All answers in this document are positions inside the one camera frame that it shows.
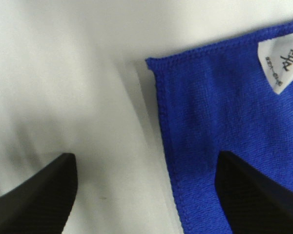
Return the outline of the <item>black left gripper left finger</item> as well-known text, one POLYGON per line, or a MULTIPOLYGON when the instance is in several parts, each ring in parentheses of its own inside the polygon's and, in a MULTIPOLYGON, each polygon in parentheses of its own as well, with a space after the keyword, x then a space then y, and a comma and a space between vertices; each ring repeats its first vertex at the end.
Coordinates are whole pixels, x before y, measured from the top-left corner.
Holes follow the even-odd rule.
POLYGON ((0 234, 61 234, 77 190, 76 157, 64 153, 0 196, 0 234))

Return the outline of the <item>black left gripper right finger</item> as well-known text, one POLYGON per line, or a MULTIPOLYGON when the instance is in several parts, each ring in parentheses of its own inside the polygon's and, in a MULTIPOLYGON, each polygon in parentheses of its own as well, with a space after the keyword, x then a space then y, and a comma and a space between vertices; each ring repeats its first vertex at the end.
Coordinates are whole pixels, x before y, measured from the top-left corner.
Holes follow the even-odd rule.
POLYGON ((219 153, 214 186, 234 234, 293 234, 293 192, 239 156, 219 153))

